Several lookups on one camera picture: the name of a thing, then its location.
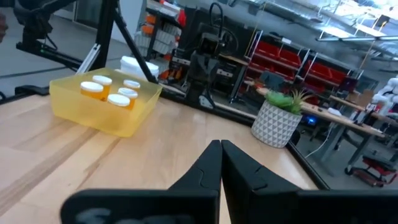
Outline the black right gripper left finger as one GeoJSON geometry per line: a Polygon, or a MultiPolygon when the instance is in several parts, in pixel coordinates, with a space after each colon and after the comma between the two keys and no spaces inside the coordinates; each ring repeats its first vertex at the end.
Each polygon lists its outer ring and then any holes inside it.
{"type": "Polygon", "coordinates": [[[88,189],[69,196],[62,223],[218,223],[221,141],[213,140],[166,190],[88,189]]]}

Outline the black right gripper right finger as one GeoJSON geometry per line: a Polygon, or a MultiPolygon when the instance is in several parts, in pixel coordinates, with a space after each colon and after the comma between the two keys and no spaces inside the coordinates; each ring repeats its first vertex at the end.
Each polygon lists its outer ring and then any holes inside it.
{"type": "Polygon", "coordinates": [[[232,142],[221,145],[232,223],[397,223],[395,190],[304,190],[232,142]]]}

